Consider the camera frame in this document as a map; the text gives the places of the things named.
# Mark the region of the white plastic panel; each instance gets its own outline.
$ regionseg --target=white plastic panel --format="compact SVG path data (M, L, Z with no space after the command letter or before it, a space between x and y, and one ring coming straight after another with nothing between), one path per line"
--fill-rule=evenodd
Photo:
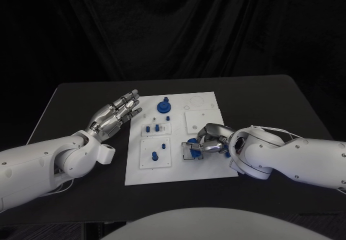
M153 152L158 153L159 159L153 160ZM172 166L172 143L171 138L143 139L140 141L140 169L168 168Z
M186 129L189 134L198 134L207 124L224 124L222 113L220 109L188 111L186 117Z
M165 97L169 98L172 110L160 113L158 104ZM230 168L231 158L227 158L225 154L204 153L204 160L184 160L182 143L198 135L188 134L186 112L218 110L215 93L142 96L139 100L137 107L143 108L143 111L132 119L124 185L237 177L237 171ZM224 124L221 114L214 120ZM171 135L143 136L143 125L163 123L171 123ZM142 140L159 138L169 138L171 141L171 167L140 168Z
M162 136L172 134L172 124L171 123L155 123L142 125L142 136Z

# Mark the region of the robotic arm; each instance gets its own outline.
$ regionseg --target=robotic arm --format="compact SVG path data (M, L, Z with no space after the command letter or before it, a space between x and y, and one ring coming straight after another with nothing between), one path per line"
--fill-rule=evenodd
M0 211L25 204L67 181L83 177L97 161L111 163L116 149L101 143L142 112L142 108L133 111L139 97L139 91L133 90L104 106L93 116L87 130L73 136L0 152ZM55 164L61 169L57 174Z
M277 128L267 129L289 133ZM230 167L241 174L266 180L277 169L297 182L346 189L346 142L302 137L284 142L263 127L235 131L214 123L199 131L196 141L186 143L194 150L208 153L230 151Z

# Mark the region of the black backdrop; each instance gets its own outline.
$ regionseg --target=black backdrop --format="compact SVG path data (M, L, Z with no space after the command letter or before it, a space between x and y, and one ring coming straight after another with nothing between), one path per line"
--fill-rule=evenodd
M271 74L346 141L345 12L342 0L2 1L0 150L26 144L61 83Z

